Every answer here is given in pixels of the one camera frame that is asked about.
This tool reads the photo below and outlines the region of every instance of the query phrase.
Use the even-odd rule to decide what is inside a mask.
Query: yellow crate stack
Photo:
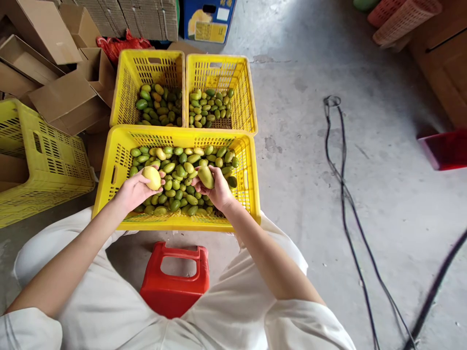
[[[144,125],[118,125],[111,129],[107,138],[103,169],[97,190],[93,216],[117,193],[129,176],[135,147],[214,147],[226,146],[235,150],[240,165],[234,170],[238,181],[233,195],[251,216],[260,223],[258,175],[253,137],[233,130],[172,128]],[[226,218],[217,216],[186,216],[169,213],[154,216],[130,213],[120,224],[121,230],[203,230],[233,232]]]
[[[82,140],[18,100],[0,102],[0,153],[26,159],[29,169],[26,183],[0,193],[0,228],[94,189]]]

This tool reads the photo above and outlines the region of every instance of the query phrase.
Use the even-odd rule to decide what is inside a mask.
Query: forearm
[[[248,249],[276,299],[308,300],[325,305],[292,258],[256,223],[238,201],[233,201],[223,213]]]
[[[54,317],[80,283],[106,240],[125,218],[110,201],[88,226],[31,280],[5,313],[36,307]]]

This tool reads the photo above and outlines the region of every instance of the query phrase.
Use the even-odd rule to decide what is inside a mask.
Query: blue box
[[[225,44],[236,0],[185,0],[184,38]]]

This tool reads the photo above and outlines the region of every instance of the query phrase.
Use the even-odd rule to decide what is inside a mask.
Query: label on box
[[[223,43],[227,35],[227,24],[196,22],[195,40]]]

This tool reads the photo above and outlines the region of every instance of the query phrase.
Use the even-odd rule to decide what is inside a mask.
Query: black cable
[[[358,271],[358,274],[360,276],[360,280],[362,282],[362,286],[363,286],[363,293],[365,295],[365,302],[366,302],[366,306],[367,306],[367,309],[368,309],[368,315],[370,317],[370,323],[371,323],[371,328],[372,328],[372,333],[373,333],[373,342],[374,342],[374,347],[375,349],[380,349],[379,347],[379,341],[378,341],[378,338],[377,338],[377,333],[376,333],[376,327],[375,327],[375,323],[374,323],[374,319],[373,319],[373,313],[371,311],[371,304],[370,304],[370,300],[369,300],[369,296],[368,296],[368,290],[366,288],[366,283],[364,281],[364,278],[363,278],[363,275],[361,273],[361,270],[360,270],[360,265],[359,265],[359,262],[358,262],[358,259],[357,259],[357,256],[355,254],[355,249],[354,249],[354,246],[353,246],[353,243],[352,243],[352,238],[350,236],[350,233],[349,233],[349,230],[348,230],[348,227],[347,227],[347,221],[346,221],[346,209],[345,209],[345,198],[348,199],[349,203],[350,203],[350,206],[352,208],[352,212],[354,214],[354,217],[355,217],[355,220],[357,222],[357,225],[358,225],[358,228],[359,228],[359,231],[360,231],[360,234],[361,234],[361,237],[363,239],[363,242],[365,244],[365,247],[368,251],[368,254],[370,255],[370,259],[371,259],[371,262],[372,262],[372,265],[373,265],[373,269],[376,273],[376,276],[377,276],[377,279],[379,281],[379,284],[381,285],[381,287],[383,288],[384,290],[384,293],[386,294],[388,300],[390,301],[391,303],[391,307],[394,309],[394,311],[397,313],[397,315],[399,316],[400,320],[402,321],[402,324],[404,325],[404,328],[407,332],[407,334],[409,335],[409,342],[411,343],[411,345],[417,349],[416,347],[416,343],[412,337],[412,334],[411,332],[409,331],[409,328],[407,327],[407,324],[405,323],[404,321],[404,318],[402,317],[402,314],[400,313],[399,311],[399,308],[397,307],[391,293],[389,292],[389,290],[387,289],[386,287],[386,284],[384,283],[384,281],[382,280],[381,278],[381,275],[379,274],[379,270],[378,270],[378,267],[377,267],[377,264],[376,264],[376,261],[375,261],[375,258],[373,256],[373,253],[371,251],[371,248],[366,240],[366,236],[365,236],[365,233],[363,231],[363,228],[361,226],[361,222],[360,222],[360,219],[359,219],[359,216],[357,214],[357,209],[355,207],[355,203],[354,203],[354,200],[352,198],[352,195],[350,194],[349,192],[349,189],[347,188],[347,185],[345,184],[345,178],[344,178],[344,172],[345,172],[345,161],[346,161],[346,158],[347,158],[347,143],[346,143],[346,138],[345,138],[345,127],[344,127],[344,119],[343,119],[343,114],[342,114],[342,110],[341,108],[339,107],[339,105],[341,104],[341,99],[338,97],[338,96],[328,96],[324,99],[324,113],[325,113],[325,116],[326,116],[326,121],[327,121],[327,134],[326,134],[326,139],[325,139],[325,150],[326,150],[326,158],[327,158],[327,162],[329,163],[329,166],[331,167],[331,169],[333,170],[334,174],[337,176],[340,184],[341,184],[341,210],[342,210],[342,223],[343,223],[343,226],[344,226],[344,231],[345,231],[345,235],[347,237],[347,240],[349,242],[349,245],[350,245],[350,249],[352,251],[352,255],[353,255],[353,258],[354,258],[354,262],[355,262],[355,266],[357,268],[357,271]],[[331,158],[329,156],[329,144],[328,144],[328,140],[329,140],[329,133],[330,133],[330,130],[331,130],[331,119],[330,119],[330,108],[331,107],[336,107],[338,112],[339,112],[339,117],[340,117],[340,122],[341,122],[341,133],[342,133],[342,164],[341,164],[341,172],[339,172],[336,168],[336,166],[334,165],[334,163],[331,161]]]
[[[454,247],[452,247],[448,256],[444,260],[443,265],[441,265],[438,275],[436,276],[436,279],[434,280],[433,286],[431,286],[430,292],[427,295],[427,299],[425,300],[422,310],[420,311],[420,315],[417,318],[417,322],[415,323],[415,326],[412,329],[412,337],[414,339],[418,338],[418,336],[420,335],[423,324],[425,323],[428,313],[433,305],[434,298],[436,297],[436,294],[438,293],[440,289],[441,282],[443,281],[446,275],[446,272],[448,271],[452,261],[454,260],[455,256],[461,249],[462,245],[466,242],[466,240],[467,240],[467,230],[457,240],[456,244],[454,245]],[[412,346],[411,341],[408,341],[404,346],[404,350],[410,350],[412,348],[413,346]]]

